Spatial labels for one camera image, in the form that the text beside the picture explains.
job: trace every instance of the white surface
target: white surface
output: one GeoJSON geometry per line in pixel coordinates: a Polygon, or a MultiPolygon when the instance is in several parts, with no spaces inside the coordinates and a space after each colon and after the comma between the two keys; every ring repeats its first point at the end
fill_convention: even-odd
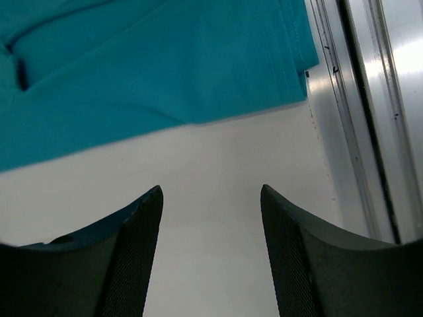
{"type": "Polygon", "coordinates": [[[165,208],[144,316],[278,316],[260,214],[266,183],[340,225],[305,102],[166,130],[0,174],[0,240],[49,241],[156,184],[165,208]]]}

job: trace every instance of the teal fabric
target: teal fabric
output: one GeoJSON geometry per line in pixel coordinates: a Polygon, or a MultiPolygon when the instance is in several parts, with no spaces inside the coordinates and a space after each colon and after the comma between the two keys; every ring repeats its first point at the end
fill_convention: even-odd
{"type": "Polygon", "coordinates": [[[304,100],[317,63],[303,0],[0,0],[0,170],[304,100]]]}

